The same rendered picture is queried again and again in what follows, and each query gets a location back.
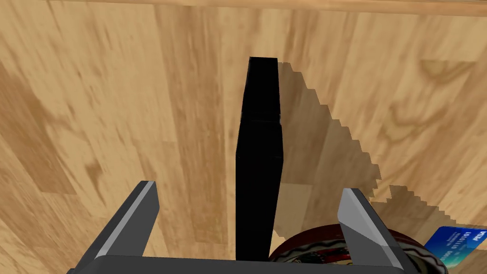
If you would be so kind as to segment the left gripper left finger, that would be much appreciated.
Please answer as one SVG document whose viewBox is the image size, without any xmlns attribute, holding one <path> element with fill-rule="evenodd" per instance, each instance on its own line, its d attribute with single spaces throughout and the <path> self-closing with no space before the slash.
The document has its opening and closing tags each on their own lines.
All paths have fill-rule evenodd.
<svg viewBox="0 0 487 274">
<path fill-rule="evenodd" d="M 88 264 L 104 255 L 142 256 L 158 212 L 156 182 L 139 182 L 79 263 Z"/>
</svg>

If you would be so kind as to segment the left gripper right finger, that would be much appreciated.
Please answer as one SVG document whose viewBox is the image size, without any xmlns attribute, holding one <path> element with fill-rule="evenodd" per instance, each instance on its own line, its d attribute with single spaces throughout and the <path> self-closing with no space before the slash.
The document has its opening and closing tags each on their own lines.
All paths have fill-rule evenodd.
<svg viewBox="0 0 487 274">
<path fill-rule="evenodd" d="M 359 189 L 343 189 L 338 221 L 353 266 L 358 270 L 415 268 Z"/>
</svg>

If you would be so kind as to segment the red patterned bowl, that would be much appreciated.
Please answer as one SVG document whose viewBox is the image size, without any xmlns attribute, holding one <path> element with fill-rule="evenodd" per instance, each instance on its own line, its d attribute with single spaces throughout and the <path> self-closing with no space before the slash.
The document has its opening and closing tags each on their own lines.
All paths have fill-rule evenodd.
<svg viewBox="0 0 487 274">
<path fill-rule="evenodd" d="M 444 263 L 414 239 L 389 230 L 419 274 L 448 274 Z M 346 264 L 351 256 L 340 224 L 324 225 L 285 240 L 269 255 L 271 262 Z"/>
</svg>

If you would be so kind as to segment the blue card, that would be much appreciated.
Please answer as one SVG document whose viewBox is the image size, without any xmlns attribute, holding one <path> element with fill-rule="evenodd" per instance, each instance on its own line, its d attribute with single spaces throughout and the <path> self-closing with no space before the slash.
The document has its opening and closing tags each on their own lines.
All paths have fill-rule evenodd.
<svg viewBox="0 0 487 274">
<path fill-rule="evenodd" d="M 424 247 L 440 259 L 447 269 L 458 266 L 487 238 L 487 229 L 440 227 Z"/>
</svg>

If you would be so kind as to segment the black upright slab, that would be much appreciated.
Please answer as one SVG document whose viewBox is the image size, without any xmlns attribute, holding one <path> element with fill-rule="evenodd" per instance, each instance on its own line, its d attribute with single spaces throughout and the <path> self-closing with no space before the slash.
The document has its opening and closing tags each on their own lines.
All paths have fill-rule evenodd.
<svg viewBox="0 0 487 274">
<path fill-rule="evenodd" d="M 235 156 L 235 258 L 267 261 L 283 167 L 276 58 L 249 58 Z"/>
</svg>

